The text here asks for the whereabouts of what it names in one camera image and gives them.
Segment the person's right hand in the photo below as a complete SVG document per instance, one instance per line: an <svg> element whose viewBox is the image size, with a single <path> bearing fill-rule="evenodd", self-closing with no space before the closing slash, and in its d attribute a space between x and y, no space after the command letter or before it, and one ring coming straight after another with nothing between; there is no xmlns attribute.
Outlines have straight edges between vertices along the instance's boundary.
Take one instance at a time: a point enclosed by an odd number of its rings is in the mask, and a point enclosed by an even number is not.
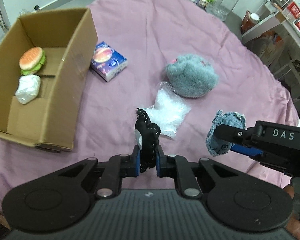
<svg viewBox="0 0 300 240"><path fill-rule="evenodd" d="M292 199L294 198L294 188L291 185L287 185L283 188ZM295 238L300 239L300 221L297 219L295 212L291 215L287 225L286 230Z"/></svg>

